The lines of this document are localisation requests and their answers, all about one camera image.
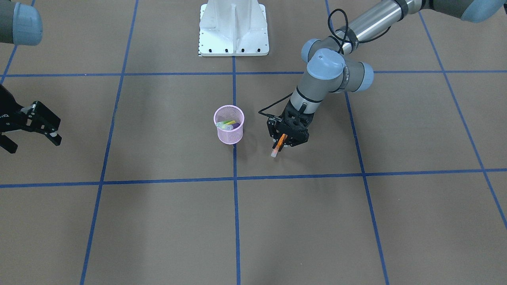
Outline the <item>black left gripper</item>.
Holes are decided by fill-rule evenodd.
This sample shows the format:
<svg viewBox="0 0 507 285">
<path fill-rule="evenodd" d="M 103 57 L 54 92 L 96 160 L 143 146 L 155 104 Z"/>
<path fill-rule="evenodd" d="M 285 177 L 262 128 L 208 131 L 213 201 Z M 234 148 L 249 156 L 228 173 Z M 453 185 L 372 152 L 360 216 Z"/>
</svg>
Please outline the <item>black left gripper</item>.
<svg viewBox="0 0 507 285">
<path fill-rule="evenodd" d="M 269 135 L 275 143 L 281 142 L 281 146 L 297 146 L 304 144 L 309 139 L 309 125 L 313 114 L 306 114 L 307 103 L 303 103 L 296 109 L 292 103 L 287 103 L 280 116 L 267 114 L 267 128 Z"/>
</svg>

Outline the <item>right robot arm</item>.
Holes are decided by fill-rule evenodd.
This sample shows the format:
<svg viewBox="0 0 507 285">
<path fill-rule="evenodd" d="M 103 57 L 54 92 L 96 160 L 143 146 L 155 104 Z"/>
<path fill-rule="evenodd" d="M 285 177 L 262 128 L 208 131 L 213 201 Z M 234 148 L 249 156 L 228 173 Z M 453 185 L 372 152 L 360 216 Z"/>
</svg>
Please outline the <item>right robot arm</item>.
<svg viewBox="0 0 507 285">
<path fill-rule="evenodd" d="M 1 43 L 36 46 L 43 38 L 43 22 L 38 10 L 32 6 L 2 0 Z M 18 145 L 4 133 L 23 130 L 45 135 L 51 143 L 58 146 L 62 137 L 57 133 L 61 119 L 42 102 L 34 101 L 29 106 L 18 104 L 11 92 L 0 86 L 0 145 L 14 154 Z"/>
</svg>

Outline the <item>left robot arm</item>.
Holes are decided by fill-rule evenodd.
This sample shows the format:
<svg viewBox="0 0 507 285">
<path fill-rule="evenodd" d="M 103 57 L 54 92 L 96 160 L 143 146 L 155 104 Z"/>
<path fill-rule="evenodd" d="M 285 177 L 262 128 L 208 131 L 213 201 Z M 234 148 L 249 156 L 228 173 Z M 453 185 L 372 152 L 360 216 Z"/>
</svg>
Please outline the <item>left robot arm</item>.
<svg viewBox="0 0 507 285">
<path fill-rule="evenodd" d="M 478 23 L 489 19 L 505 0 L 381 0 L 354 20 L 343 9 L 335 9 L 344 16 L 340 28 L 327 24 L 330 35 L 312 38 L 302 47 L 301 57 L 306 70 L 294 91 L 286 96 L 281 115 L 259 114 L 267 117 L 267 127 L 273 139 L 273 152 L 284 147 L 304 144 L 309 139 L 309 125 L 325 97 L 330 93 L 362 92 L 374 81 L 371 65 L 350 58 L 359 47 L 384 36 L 389 29 L 409 15 L 421 10 L 433 10 L 462 21 Z"/>
</svg>

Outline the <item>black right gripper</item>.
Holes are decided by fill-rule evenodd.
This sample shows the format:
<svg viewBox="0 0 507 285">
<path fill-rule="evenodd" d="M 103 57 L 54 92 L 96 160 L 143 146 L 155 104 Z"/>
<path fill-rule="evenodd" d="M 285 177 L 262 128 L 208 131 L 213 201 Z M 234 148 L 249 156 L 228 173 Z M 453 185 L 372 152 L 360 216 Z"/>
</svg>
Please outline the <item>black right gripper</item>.
<svg viewBox="0 0 507 285">
<path fill-rule="evenodd" d="M 51 143 L 59 146 L 62 137 L 57 133 L 61 119 L 42 102 L 35 101 L 27 107 L 18 104 L 4 86 L 0 86 L 0 146 L 8 153 L 15 154 L 18 144 L 4 133 L 12 131 L 37 132 L 45 135 Z"/>
</svg>

